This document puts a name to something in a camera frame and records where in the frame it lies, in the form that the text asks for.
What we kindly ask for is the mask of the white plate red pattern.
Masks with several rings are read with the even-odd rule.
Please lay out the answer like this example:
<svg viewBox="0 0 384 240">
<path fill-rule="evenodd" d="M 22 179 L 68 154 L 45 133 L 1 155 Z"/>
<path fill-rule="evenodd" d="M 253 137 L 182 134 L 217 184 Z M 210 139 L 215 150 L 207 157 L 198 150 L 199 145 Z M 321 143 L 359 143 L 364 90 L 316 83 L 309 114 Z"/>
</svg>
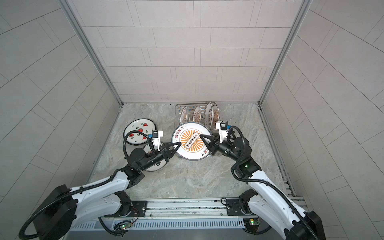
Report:
<svg viewBox="0 0 384 240">
<path fill-rule="evenodd" d="M 149 144 L 145 145 L 143 147 L 143 149 L 145 150 L 146 154 L 147 155 L 151 155 L 152 154 L 152 151 L 151 151 L 151 148 L 149 146 Z M 166 160 L 162 160 L 161 162 L 159 163 L 156 163 L 155 165 L 149 167 L 148 169 L 146 169 L 147 172 L 156 172 L 160 169 L 162 169 L 163 167 L 165 167 L 167 164 Z"/>
</svg>

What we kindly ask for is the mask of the white plate red centre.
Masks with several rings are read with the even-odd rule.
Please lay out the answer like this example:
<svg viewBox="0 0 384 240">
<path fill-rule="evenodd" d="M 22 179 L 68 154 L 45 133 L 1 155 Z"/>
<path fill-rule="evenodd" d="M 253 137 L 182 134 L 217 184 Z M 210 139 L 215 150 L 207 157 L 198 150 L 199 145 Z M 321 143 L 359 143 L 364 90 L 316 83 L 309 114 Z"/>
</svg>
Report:
<svg viewBox="0 0 384 240">
<path fill-rule="evenodd" d="M 181 142 L 177 155 L 188 161 L 200 161 L 203 156 L 203 148 L 206 146 L 200 139 L 200 135 L 211 135 L 211 131 L 202 124 L 189 122 L 178 126 L 172 134 L 172 143 Z"/>
</svg>

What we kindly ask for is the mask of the white blue-rim watermelon plate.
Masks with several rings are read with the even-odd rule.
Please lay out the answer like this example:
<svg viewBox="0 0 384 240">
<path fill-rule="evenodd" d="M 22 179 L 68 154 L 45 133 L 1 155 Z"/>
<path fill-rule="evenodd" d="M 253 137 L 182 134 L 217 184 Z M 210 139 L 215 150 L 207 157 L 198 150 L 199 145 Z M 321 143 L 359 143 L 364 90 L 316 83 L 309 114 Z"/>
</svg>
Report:
<svg viewBox="0 0 384 240">
<path fill-rule="evenodd" d="M 150 135 L 157 129 L 156 124 L 150 119 L 137 119 L 129 123 L 123 133 L 123 138 L 131 132 L 138 131 L 145 135 Z M 131 133 L 127 138 L 127 144 L 132 146 L 139 146 L 147 143 L 147 138 L 138 133 Z"/>
</svg>

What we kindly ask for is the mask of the white plate red text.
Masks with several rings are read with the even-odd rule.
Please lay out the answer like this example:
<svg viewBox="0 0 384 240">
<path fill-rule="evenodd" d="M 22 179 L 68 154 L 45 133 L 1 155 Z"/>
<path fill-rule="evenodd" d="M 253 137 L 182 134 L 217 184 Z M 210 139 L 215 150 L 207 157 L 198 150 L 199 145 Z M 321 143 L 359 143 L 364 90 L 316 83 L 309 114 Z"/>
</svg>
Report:
<svg viewBox="0 0 384 240">
<path fill-rule="evenodd" d="M 212 124 L 212 117 L 213 117 L 213 105 L 211 102 L 208 102 L 205 106 L 205 112 L 204 112 L 204 125 L 210 129 Z"/>
</svg>

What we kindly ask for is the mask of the white plate orange sunburst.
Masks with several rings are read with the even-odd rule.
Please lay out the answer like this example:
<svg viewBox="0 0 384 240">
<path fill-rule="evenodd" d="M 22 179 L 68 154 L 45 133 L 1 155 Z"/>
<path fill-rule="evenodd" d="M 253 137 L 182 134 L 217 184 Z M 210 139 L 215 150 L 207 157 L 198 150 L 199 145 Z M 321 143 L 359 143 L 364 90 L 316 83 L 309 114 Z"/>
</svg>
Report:
<svg viewBox="0 0 384 240">
<path fill-rule="evenodd" d="M 188 121 L 188 108 L 183 107 L 180 117 L 180 124 L 184 124 Z"/>
</svg>

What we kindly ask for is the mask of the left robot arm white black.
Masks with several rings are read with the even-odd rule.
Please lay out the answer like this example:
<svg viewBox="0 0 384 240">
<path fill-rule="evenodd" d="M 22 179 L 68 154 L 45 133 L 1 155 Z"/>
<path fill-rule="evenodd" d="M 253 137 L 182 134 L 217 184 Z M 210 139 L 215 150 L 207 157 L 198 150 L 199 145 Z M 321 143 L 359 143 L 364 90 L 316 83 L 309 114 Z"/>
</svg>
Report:
<svg viewBox="0 0 384 240">
<path fill-rule="evenodd" d="M 21 240 L 58 240 L 72 228 L 107 215 L 127 216 L 132 201 L 126 190 L 137 185 L 143 171 L 162 161 L 169 161 L 181 143 L 164 143 L 148 155 L 136 148 L 130 154 L 124 149 L 127 165 L 109 177 L 91 184 L 68 188 L 56 187 L 21 227 Z"/>
</svg>

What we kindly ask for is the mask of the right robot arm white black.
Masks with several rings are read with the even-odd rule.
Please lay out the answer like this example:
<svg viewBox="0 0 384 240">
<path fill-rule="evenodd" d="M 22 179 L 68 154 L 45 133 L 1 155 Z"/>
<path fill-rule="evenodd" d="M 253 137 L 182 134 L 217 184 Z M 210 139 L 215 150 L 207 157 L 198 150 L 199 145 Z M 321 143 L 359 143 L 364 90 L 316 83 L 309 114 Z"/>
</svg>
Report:
<svg viewBox="0 0 384 240">
<path fill-rule="evenodd" d="M 285 240 L 326 238 L 320 216 L 314 211 L 307 212 L 275 186 L 252 158 L 247 139 L 238 137 L 228 143 L 209 135 L 201 135 L 200 138 L 210 152 L 219 152 L 234 160 L 231 168 L 233 176 L 250 185 L 243 196 L 246 212 L 261 217 Z"/>
</svg>

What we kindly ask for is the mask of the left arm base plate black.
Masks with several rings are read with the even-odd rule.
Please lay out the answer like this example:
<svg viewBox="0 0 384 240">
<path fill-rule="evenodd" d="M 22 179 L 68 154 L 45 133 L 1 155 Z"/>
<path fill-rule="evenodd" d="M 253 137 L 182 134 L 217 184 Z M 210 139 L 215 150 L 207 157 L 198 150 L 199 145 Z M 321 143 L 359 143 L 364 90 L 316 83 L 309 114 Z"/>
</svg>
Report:
<svg viewBox="0 0 384 240">
<path fill-rule="evenodd" d="M 115 218 L 141 218 L 145 216 L 147 207 L 147 201 L 132 201 L 130 205 L 122 204 L 113 216 Z"/>
</svg>

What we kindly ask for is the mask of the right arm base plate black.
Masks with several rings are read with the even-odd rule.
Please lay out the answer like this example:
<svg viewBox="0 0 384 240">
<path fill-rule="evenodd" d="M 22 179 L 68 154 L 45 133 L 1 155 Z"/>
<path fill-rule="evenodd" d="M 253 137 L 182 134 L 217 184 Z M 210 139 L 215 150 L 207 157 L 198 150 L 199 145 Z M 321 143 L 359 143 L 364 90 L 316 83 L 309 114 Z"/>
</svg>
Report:
<svg viewBox="0 0 384 240">
<path fill-rule="evenodd" d="M 250 212 L 250 210 L 245 210 L 242 208 L 241 201 L 239 199 L 224 199 L 222 204 L 226 206 L 228 216 L 257 216 Z"/>
</svg>

